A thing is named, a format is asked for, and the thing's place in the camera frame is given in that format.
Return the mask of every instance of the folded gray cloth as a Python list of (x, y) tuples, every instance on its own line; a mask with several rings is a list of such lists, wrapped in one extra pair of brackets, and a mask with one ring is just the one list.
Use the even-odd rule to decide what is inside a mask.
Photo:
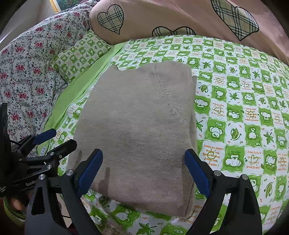
[(103, 164), (92, 189), (135, 208), (190, 216), (193, 180), (184, 153), (196, 150), (195, 91), (185, 64), (109, 67), (81, 112), (67, 169), (99, 148)]

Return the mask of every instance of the red flower pattern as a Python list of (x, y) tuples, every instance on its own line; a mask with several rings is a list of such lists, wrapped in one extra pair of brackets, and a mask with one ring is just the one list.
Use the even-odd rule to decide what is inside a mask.
[(38, 27), (38, 28), (36, 28), (36, 32), (42, 32), (44, 30), (44, 27)]
[(2, 54), (7, 54), (8, 53), (8, 48), (5, 48), (2, 50)]
[(47, 117), (47, 111), (44, 111), (44, 112), (43, 112), (42, 117), (43, 117), (43, 118), (46, 118), (46, 117)]
[(56, 30), (62, 30), (62, 25), (61, 25), (61, 24), (55, 24), (55, 25), (54, 25), (54, 28), (55, 28)]
[(55, 50), (54, 49), (50, 49), (49, 50), (49, 54), (55, 55)]
[(72, 37), (72, 33), (68, 31), (66, 37), (71, 38)]
[(19, 99), (26, 99), (27, 94), (25, 92), (18, 93)]
[(26, 114), (29, 118), (33, 118), (34, 117), (34, 114), (32, 111), (26, 111)]
[(36, 93), (37, 93), (37, 94), (44, 94), (44, 89), (43, 89), (43, 88), (40, 88), (40, 87), (37, 87), (37, 88), (36, 88)]
[(13, 114), (11, 115), (11, 118), (12, 118), (13, 121), (19, 121), (19, 119), (20, 119), (18, 113), (13, 113)]
[(4, 92), (4, 95), (5, 95), (7, 98), (11, 98), (11, 93), (10, 93), (9, 91)]
[(79, 12), (74, 12), (73, 15), (80, 17), (80, 13)]
[[(0, 61), (2, 61), (0, 92), (3, 100), (9, 101), (8, 133), (11, 139), (20, 140), (42, 129), (43, 122), (50, 115), (56, 98), (66, 87), (63, 78), (52, 72), (54, 71), (52, 67), (45, 67), (45, 65), (56, 54), (73, 46), (87, 33), (86, 12), (90, 11), (96, 3), (96, 0), (92, 3), (93, 1), (84, 4), (85, 7), (76, 6), (77, 11), (62, 12), (42, 21), (13, 40), (0, 52)], [(28, 64), (37, 66), (28, 68)], [(30, 96), (27, 92), (31, 87), (35, 87), (34, 96)], [(18, 111), (19, 105), (26, 108), (27, 112)]]
[(8, 77), (6, 72), (0, 73), (0, 79), (6, 79)]
[(16, 66), (16, 71), (17, 72), (24, 72), (25, 71), (24, 65), (17, 65)]
[(22, 52), (23, 49), (24, 49), (24, 47), (19, 46), (19, 47), (16, 47), (15, 51), (16, 51), (16, 52)]
[(41, 74), (41, 69), (39, 69), (38, 67), (33, 69), (33, 73), (34, 74)]
[(36, 48), (43, 48), (43, 43), (42, 43), (42, 42), (35, 42), (35, 43), (34, 43), (34, 46), (35, 46)]

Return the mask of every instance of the floral blanket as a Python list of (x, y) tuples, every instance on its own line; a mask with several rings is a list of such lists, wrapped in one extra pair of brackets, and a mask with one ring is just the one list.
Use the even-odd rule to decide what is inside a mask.
[(41, 132), (67, 83), (49, 61), (89, 30), (90, 0), (53, 15), (22, 33), (0, 52), (0, 101), (8, 103), (8, 133), (19, 141)]
[[(249, 176), (266, 232), (289, 200), (288, 66), (254, 48), (193, 35), (130, 40), (110, 64), (125, 70), (165, 60), (190, 65), (192, 75), (198, 77), (192, 105), (200, 159), (226, 176)], [(95, 85), (67, 109), (48, 150), (73, 138)], [(58, 169), (60, 175), (66, 162), (67, 157)], [(219, 229), (229, 197), (226, 195), (212, 231)], [(178, 235), (187, 232), (206, 200), (198, 189), (195, 198), (190, 218), (137, 210), (92, 190), (81, 199), (103, 234)]]

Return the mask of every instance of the black clamp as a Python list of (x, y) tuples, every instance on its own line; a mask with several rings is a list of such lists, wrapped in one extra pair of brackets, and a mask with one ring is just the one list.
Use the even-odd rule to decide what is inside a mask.
[(247, 175), (233, 178), (218, 170), (213, 171), (192, 149), (185, 152), (185, 163), (200, 193), (207, 198), (187, 235), (208, 235), (211, 232), (227, 193), (231, 196), (224, 220), (220, 229), (211, 234), (262, 234), (258, 202)]
[(50, 129), (15, 142), (9, 139), (7, 120), (7, 103), (2, 103), (0, 104), (0, 197), (14, 196), (27, 206), (29, 199), (25, 191), (33, 189), (40, 174), (57, 176), (59, 160), (73, 152), (77, 143), (71, 139), (49, 151), (45, 156), (27, 157), (36, 145), (55, 137), (56, 131)]
[(69, 215), (79, 234), (101, 235), (85, 210), (80, 197), (87, 193), (103, 160), (102, 151), (95, 149), (75, 170), (63, 176), (48, 178), (41, 174), (27, 207), (25, 234), (71, 234), (65, 226), (56, 193), (62, 193)]

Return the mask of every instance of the green bedsheet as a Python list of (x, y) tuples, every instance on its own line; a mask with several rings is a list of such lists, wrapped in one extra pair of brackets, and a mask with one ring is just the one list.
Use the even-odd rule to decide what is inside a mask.
[[(130, 40), (118, 52), (121, 47), (114, 46), (60, 95), (45, 126), (56, 128), (57, 136), (38, 151), (44, 153), (73, 138), (81, 110), (108, 63), (120, 70), (165, 60), (188, 64), (198, 77), (193, 104), (198, 154), (227, 176), (249, 175), (266, 232), (289, 200), (288, 66), (254, 48), (201, 36)], [(60, 175), (66, 161), (60, 164)], [(221, 225), (229, 196), (212, 231)], [(135, 210), (92, 190), (81, 199), (104, 234), (178, 235), (186, 233), (204, 205), (198, 189), (195, 197), (194, 212), (186, 219)]]

